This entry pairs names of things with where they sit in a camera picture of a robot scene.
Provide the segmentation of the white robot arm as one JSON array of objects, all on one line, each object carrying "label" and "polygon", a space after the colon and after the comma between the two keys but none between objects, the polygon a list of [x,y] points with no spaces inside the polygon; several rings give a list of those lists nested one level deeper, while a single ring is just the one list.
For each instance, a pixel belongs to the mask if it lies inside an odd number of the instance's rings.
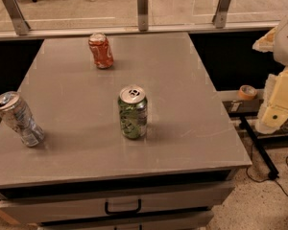
[{"label": "white robot arm", "polygon": [[266,79],[263,103],[257,114],[255,128],[272,134],[288,120],[288,13],[279,24],[257,39],[252,48],[262,53],[272,52],[274,60],[284,66],[276,76]]}]

